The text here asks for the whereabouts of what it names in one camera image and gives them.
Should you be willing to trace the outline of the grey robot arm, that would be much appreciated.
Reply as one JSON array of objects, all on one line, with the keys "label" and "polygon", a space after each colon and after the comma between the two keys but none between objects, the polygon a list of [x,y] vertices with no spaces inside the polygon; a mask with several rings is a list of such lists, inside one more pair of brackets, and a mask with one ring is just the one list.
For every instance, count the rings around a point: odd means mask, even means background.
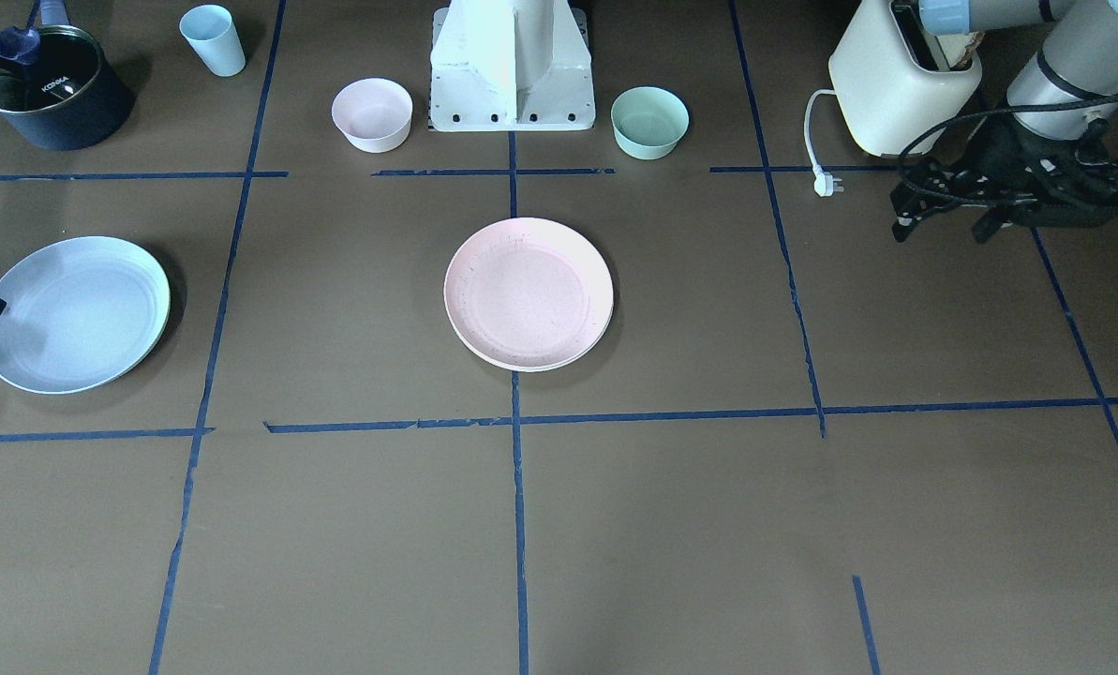
[{"label": "grey robot arm", "polygon": [[[1118,31],[1106,1],[1080,1],[1057,23],[999,107],[967,112],[900,142],[891,191],[902,243],[923,219],[961,206],[988,215],[974,228],[987,243],[1001,227],[1095,227],[1118,213],[1118,165],[1097,158],[1118,104]],[[966,121],[983,121],[961,159],[942,167],[907,158]]]}]

